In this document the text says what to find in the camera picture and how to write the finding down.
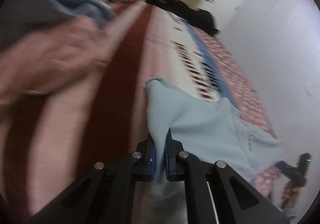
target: white wall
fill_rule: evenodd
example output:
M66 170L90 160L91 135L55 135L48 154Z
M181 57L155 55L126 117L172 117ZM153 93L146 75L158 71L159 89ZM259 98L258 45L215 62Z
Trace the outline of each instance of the white wall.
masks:
M283 159L296 165L300 154L313 156L297 223L320 190L320 12L313 0L247 0L220 41L257 90L284 142ZM286 181L276 184L276 202Z

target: bedspread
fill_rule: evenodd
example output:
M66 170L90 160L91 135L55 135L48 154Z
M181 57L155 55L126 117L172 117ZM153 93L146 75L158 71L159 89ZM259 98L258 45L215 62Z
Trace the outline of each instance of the bedspread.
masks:
M179 17L143 1L114 7L117 17L104 28L104 67L53 94L25 96L0 120L0 191L19 220L95 162L117 161L147 138L151 77L208 102L232 95L242 119L271 132L249 82L217 39L195 29L214 57L212 68Z

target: bed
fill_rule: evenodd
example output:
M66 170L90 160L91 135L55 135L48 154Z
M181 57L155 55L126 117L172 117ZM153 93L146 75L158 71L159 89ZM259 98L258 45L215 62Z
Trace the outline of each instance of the bed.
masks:
M27 95L1 120L1 193L25 222L96 162L117 161L148 135L145 81L162 77L208 102L227 97L273 135L251 84L215 37L139 0L113 4L103 63L49 95ZM252 184L268 196L279 172Z

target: gray fabric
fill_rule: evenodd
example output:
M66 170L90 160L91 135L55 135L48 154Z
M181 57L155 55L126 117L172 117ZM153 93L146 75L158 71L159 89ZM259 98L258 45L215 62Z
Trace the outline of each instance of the gray fabric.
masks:
M172 138L200 160L227 162L244 179L280 160L280 142L239 119L227 98L206 102L192 97L161 78L146 82L148 129L157 149L158 175L142 202L142 223L186 223L183 183L169 183L164 174L164 144Z
M6 0L0 9L0 48L31 29L87 15L104 25L114 13L99 0Z

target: metal screw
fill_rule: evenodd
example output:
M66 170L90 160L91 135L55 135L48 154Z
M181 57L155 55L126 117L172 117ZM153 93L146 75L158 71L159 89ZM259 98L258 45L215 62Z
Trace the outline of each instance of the metal screw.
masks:
M135 159L138 159L138 158L140 158L142 156L142 154L140 152L133 152L131 155Z
M179 156L182 157L182 158L187 158L187 157L189 156L189 153L186 152L186 151L181 151L181 152L179 153Z
M97 163L94 164L94 168L95 168L96 170L101 170L101 169L104 168L104 163L102 163L102 162L97 162Z
M225 161L217 161L217 166L221 169L225 168L227 166Z

